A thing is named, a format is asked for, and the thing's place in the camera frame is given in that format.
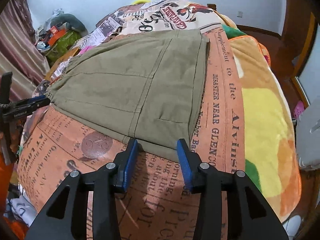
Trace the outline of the olive green shorts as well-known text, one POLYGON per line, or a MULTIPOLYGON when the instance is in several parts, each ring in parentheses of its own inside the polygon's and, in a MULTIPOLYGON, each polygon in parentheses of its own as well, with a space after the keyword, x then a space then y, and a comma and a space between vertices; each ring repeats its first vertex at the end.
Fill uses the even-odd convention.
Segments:
POLYGON ((177 161, 199 116, 209 39, 199 30, 125 36, 73 58, 47 89, 56 110, 124 144, 177 161))

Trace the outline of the wooden folding bed table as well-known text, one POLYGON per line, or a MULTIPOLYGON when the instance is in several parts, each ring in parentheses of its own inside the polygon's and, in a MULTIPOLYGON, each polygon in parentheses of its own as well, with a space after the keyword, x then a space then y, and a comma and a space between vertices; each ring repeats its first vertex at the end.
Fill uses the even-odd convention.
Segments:
POLYGON ((48 81, 53 81, 57 77, 59 77, 67 67, 70 59, 78 55, 79 52, 79 47, 75 47, 72 50, 67 51, 65 55, 61 56, 59 59, 56 60, 56 62, 51 67, 50 71, 45 75, 44 79, 48 81))

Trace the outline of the newspaper print bed quilt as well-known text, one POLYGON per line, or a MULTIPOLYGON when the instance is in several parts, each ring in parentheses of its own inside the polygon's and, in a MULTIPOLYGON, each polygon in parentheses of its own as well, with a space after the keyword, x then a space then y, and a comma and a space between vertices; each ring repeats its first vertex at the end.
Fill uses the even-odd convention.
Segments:
POLYGON ((187 0, 128 5, 111 18, 118 36, 73 58, 49 89, 53 103, 28 121, 18 176, 40 211, 73 170, 112 161, 131 137, 143 151, 131 184, 116 198, 122 239, 192 239, 199 195, 184 188, 176 144, 185 139, 204 161, 231 172, 228 120, 242 100, 227 16, 187 0))

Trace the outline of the red striped curtain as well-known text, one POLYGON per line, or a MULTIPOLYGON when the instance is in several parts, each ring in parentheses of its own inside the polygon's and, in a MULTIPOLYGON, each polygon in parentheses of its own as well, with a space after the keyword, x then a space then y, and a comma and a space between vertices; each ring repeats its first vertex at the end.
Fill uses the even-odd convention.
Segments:
POLYGON ((49 64, 35 47, 27 0, 9 0, 0 21, 1 74, 12 72, 10 100, 29 98, 49 71, 49 64))

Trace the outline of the green storage bag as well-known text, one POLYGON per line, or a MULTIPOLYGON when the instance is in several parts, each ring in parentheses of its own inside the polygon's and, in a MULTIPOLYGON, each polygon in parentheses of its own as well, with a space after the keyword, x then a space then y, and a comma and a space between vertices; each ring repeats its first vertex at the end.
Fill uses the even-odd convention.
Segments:
POLYGON ((44 54, 50 66, 52 66, 57 59, 65 55, 67 51, 75 44, 81 35, 73 30, 69 30, 65 35, 59 38, 53 46, 44 54))

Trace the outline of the orange box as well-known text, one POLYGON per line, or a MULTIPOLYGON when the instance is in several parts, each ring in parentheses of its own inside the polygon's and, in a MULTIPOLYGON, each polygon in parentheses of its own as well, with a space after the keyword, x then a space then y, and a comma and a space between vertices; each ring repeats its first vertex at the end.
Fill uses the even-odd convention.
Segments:
POLYGON ((60 39, 61 37, 63 37, 66 34, 66 29, 62 29, 60 31, 58 31, 57 33, 55 33, 48 41, 48 44, 52 47, 54 45, 54 43, 60 39))

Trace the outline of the pink garment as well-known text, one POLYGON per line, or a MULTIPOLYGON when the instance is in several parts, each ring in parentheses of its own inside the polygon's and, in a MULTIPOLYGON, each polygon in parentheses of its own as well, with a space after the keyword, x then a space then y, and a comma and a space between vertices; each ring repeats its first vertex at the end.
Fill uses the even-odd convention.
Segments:
POLYGON ((89 50, 91 50, 93 48, 94 48, 94 46, 86 46, 86 47, 84 47, 83 49, 80 50, 79 55, 82 55, 85 52, 87 52, 87 51, 89 51, 89 50))

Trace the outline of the yellow orange plush blanket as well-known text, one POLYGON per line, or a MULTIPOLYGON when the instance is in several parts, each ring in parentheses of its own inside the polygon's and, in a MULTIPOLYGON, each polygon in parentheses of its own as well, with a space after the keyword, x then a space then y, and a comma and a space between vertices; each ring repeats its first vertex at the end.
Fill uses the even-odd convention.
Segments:
POLYGON ((267 48, 227 16, 220 18, 242 88, 245 172, 285 222, 302 194, 289 104, 271 70, 267 48))

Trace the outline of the grey stuffed toy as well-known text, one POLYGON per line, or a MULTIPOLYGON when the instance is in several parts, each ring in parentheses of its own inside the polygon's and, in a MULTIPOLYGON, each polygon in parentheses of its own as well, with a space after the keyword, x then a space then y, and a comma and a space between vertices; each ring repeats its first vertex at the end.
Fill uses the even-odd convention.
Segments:
POLYGON ((73 30, 80 33, 81 36, 88 34, 85 25, 72 14, 60 14, 52 18, 50 26, 55 26, 59 30, 73 30))

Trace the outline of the wooden door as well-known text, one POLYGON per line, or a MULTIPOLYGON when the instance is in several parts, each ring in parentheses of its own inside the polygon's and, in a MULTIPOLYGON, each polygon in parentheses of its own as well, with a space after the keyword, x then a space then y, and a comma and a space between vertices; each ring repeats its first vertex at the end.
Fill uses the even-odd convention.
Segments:
POLYGON ((296 60, 292 79, 298 78, 302 73, 311 54, 317 29, 318 23, 311 0, 286 0, 281 38, 291 49, 291 60, 296 60))

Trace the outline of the wooden bedpost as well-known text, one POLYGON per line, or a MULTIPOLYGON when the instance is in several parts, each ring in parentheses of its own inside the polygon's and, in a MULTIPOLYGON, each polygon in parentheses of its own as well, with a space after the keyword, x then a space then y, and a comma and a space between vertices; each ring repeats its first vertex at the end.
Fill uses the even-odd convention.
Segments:
POLYGON ((207 4, 207 7, 209 7, 210 9, 213 9, 213 10, 217 11, 216 4, 207 4))

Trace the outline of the yellow foam bed rail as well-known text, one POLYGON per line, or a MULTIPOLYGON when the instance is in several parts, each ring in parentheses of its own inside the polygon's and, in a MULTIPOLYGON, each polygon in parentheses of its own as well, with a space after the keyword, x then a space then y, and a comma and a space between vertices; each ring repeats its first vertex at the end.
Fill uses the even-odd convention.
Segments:
POLYGON ((137 5, 137 4, 144 4, 144 3, 150 3, 151 0, 134 0, 131 4, 137 5))

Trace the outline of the white wall socket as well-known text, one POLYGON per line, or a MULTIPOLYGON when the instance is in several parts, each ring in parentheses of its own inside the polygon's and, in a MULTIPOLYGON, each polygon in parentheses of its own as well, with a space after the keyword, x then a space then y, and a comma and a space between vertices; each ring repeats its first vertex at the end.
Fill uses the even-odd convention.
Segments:
POLYGON ((237 17, 242 18, 243 12, 242 11, 238 11, 237 13, 237 17))

